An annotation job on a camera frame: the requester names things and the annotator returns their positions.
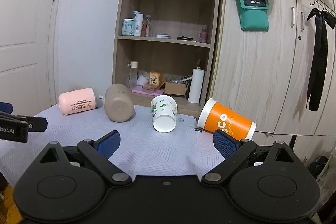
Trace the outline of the white patterned tablecloth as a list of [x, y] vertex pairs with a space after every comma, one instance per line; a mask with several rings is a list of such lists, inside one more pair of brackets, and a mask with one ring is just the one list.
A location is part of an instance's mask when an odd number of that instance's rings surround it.
[[30, 133], [27, 143], [1, 141], [1, 173], [14, 186], [27, 167], [51, 141], [63, 146], [84, 139], [97, 140], [112, 130], [121, 135], [119, 149], [109, 158], [132, 178], [137, 175], [202, 177], [224, 161], [213, 145], [211, 133], [197, 130], [194, 117], [178, 114], [175, 129], [155, 131], [148, 107], [136, 106], [128, 122], [110, 121], [103, 108], [65, 116], [58, 105], [40, 112], [48, 121], [43, 133]]

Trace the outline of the beige ceramic cup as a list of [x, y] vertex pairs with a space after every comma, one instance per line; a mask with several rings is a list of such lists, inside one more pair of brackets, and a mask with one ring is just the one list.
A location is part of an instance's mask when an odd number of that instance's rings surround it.
[[114, 122], [125, 122], [134, 116], [130, 90], [123, 84], [111, 85], [105, 93], [104, 110]]

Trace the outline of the paper towel roll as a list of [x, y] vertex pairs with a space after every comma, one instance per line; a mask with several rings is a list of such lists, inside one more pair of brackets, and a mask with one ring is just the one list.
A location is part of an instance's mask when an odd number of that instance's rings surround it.
[[205, 71], [202, 69], [194, 69], [191, 79], [190, 92], [189, 92], [189, 103], [197, 104], [199, 103], [203, 85], [203, 78]]

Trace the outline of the orange paper cup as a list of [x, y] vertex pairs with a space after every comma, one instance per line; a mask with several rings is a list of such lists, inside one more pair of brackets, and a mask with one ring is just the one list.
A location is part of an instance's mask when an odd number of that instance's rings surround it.
[[210, 98], [198, 119], [198, 127], [214, 133], [221, 130], [236, 140], [252, 139], [256, 123]]

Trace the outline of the pink small bottle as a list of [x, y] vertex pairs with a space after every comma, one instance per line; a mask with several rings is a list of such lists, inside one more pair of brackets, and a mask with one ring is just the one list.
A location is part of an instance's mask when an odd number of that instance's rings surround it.
[[207, 43], [207, 40], [208, 40], [208, 27], [207, 25], [203, 25], [200, 36], [199, 36], [199, 42]]

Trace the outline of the clear bottle beige cap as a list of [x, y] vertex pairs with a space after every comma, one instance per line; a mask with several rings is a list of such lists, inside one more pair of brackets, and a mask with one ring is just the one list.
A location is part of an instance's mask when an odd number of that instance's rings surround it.
[[137, 86], [138, 79], [138, 62], [132, 61], [130, 64], [130, 88], [133, 89]]

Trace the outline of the small cardboard box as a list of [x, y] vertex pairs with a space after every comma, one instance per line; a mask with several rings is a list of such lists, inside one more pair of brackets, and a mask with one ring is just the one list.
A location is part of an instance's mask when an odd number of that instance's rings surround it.
[[186, 95], [186, 85], [177, 83], [165, 83], [165, 94], [184, 97]]

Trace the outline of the wooden bookshelf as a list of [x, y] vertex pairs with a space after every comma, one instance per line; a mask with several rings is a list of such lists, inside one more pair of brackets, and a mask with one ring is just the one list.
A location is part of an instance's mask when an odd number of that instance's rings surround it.
[[[179, 78], [205, 71], [200, 101], [175, 96], [178, 112], [199, 116], [207, 99], [217, 40], [220, 0], [120, 0], [113, 54], [113, 83], [127, 85], [129, 65], [138, 62], [140, 72], [161, 72], [163, 78]], [[150, 15], [149, 37], [122, 36], [122, 22], [132, 11]], [[203, 25], [208, 27], [207, 43], [200, 43]]]

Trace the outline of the pink cup grey rim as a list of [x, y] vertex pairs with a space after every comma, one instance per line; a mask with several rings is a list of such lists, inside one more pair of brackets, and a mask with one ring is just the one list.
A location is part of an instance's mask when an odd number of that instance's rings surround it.
[[71, 115], [100, 107], [100, 98], [92, 88], [85, 88], [60, 94], [58, 105], [63, 115]]

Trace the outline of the teal Redmi pouch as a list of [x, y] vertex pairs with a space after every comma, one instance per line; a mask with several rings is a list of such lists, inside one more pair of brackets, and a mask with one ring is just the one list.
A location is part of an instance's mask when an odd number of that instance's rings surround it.
[[242, 31], [267, 32], [269, 30], [268, 0], [236, 0], [236, 4]]

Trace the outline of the orange small bottle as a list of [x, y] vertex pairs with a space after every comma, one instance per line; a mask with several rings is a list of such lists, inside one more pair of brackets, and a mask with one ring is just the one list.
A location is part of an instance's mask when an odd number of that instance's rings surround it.
[[150, 21], [150, 15], [146, 15], [145, 19], [143, 21], [143, 24], [142, 24], [142, 34], [141, 34], [141, 36], [149, 37], [149, 33], [150, 33], [149, 21]]

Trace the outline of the teal white jar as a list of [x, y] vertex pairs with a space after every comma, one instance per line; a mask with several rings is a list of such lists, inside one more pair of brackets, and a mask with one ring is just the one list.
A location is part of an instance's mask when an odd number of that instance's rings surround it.
[[134, 19], [124, 19], [122, 23], [122, 36], [133, 36], [134, 35]]

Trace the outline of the white door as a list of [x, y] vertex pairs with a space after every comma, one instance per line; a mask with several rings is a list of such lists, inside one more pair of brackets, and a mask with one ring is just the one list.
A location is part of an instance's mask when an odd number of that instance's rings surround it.
[[53, 0], [1, 0], [1, 101], [15, 115], [51, 107], [49, 29]]

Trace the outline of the white floral paper cup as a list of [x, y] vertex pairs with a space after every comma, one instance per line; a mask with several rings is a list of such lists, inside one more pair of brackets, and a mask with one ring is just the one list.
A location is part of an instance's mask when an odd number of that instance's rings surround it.
[[167, 95], [156, 96], [151, 100], [150, 108], [153, 127], [156, 131], [168, 133], [175, 129], [178, 106], [172, 97]]

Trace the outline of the yellow floral box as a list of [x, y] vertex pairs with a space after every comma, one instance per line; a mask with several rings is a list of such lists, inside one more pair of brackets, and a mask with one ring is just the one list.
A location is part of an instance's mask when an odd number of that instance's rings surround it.
[[162, 73], [151, 71], [149, 73], [149, 84], [153, 86], [161, 86], [162, 84]]

